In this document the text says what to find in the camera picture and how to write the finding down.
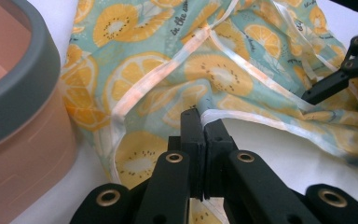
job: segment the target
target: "plastic container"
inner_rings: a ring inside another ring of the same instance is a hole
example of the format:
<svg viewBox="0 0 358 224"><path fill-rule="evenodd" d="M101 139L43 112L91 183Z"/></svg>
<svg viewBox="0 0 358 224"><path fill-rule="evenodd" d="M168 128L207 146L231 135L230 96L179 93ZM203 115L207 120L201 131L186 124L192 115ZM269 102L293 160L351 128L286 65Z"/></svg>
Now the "plastic container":
<svg viewBox="0 0 358 224"><path fill-rule="evenodd" d="M0 0L0 223L72 167L75 135L57 90L60 56L38 11Z"/></svg>

